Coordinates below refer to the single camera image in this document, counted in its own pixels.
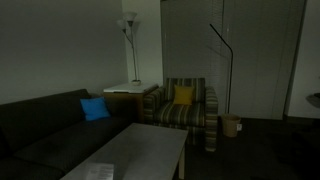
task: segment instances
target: lamp pole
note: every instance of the lamp pole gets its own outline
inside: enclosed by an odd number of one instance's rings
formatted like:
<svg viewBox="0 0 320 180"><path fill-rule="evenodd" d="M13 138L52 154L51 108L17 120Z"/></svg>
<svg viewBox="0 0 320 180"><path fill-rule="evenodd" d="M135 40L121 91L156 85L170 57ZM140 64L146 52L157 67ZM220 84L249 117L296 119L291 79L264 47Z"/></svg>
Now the lamp pole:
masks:
<svg viewBox="0 0 320 180"><path fill-rule="evenodd" d="M232 68L233 68L233 51L232 51L232 48L229 46L229 44L218 33L216 28L214 28L212 24L210 24L210 26L214 30L214 32L219 36L219 38L222 40L222 42L229 48L229 50L231 52L230 71L229 71L229 86L228 86L228 103L226 104L226 111L227 111L227 113L229 113L229 111L230 111L231 85L232 85L231 82L232 82Z"/></svg>

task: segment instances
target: arc floor lamp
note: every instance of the arc floor lamp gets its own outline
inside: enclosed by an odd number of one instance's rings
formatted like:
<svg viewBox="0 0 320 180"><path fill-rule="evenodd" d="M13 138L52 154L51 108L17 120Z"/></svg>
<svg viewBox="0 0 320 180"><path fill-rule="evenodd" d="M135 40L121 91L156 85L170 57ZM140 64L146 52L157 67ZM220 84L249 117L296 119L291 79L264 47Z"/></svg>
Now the arc floor lamp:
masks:
<svg viewBox="0 0 320 180"><path fill-rule="evenodd" d="M214 28L212 24L210 24L210 26L214 30L214 32L219 36L219 38L222 40L222 42L229 48L229 50L231 52L230 70L229 70L229 86L228 86L228 102L226 103L226 112L229 113L229 111L230 111L230 98L231 98L232 68L233 68L233 51L232 51L232 48L229 46L229 44L218 33L216 28Z"/></svg>
<svg viewBox="0 0 320 180"><path fill-rule="evenodd" d="M121 28L121 30L124 33L124 35L126 36L127 40L131 44L132 55L133 55L134 77L135 77L135 79L132 80L132 85L138 86L141 84L141 81L137 78L136 54L135 54L135 47L134 47L134 42L133 42L133 31L132 31L134 18L136 16L137 16L137 13L135 13L135 12L125 12L125 13L123 13L123 19L118 20L117 24ZM130 29L130 37L127 34L127 25L129 26L129 29Z"/></svg>

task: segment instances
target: side table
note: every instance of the side table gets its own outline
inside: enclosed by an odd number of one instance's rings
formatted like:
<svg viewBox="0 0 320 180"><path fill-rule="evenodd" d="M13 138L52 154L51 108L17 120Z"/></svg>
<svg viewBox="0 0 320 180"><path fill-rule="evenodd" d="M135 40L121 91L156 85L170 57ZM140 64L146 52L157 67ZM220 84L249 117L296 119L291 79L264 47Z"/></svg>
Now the side table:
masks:
<svg viewBox="0 0 320 180"><path fill-rule="evenodd" d="M141 83L139 86L134 86L130 83L120 84L103 90L103 96L108 98L133 98L137 103L137 112L140 123L143 120L143 97L151 91L158 88L156 83Z"/></svg>

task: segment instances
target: striped armchair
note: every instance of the striped armchair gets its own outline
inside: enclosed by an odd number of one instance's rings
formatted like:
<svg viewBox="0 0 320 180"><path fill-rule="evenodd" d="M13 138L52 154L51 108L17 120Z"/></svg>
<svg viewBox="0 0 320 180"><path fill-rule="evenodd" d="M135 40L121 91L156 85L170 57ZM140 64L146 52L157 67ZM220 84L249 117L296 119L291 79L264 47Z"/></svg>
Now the striped armchair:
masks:
<svg viewBox="0 0 320 180"><path fill-rule="evenodd" d="M174 85L194 87L192 105L173 104ZM188 144L204 144L207 151L215 151L218 99L204 78L167 78L165 86L144 96L143 103L145 123L188 130Z"/></svg>

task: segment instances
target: white coffee table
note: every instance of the white coffee table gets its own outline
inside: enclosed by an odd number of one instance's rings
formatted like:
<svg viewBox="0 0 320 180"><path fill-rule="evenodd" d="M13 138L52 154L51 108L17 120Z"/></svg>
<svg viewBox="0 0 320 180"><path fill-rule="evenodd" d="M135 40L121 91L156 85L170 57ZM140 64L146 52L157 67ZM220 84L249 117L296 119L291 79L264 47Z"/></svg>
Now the white coffee table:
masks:
<svg viewBox="0 0 320 180"><path fill-rule="evenodd" d="M187 135L185 130L133 123L62 180L84 179L90 163L114 164L114 180L171 180L179 164L179 178L184 179Z"/></svg>

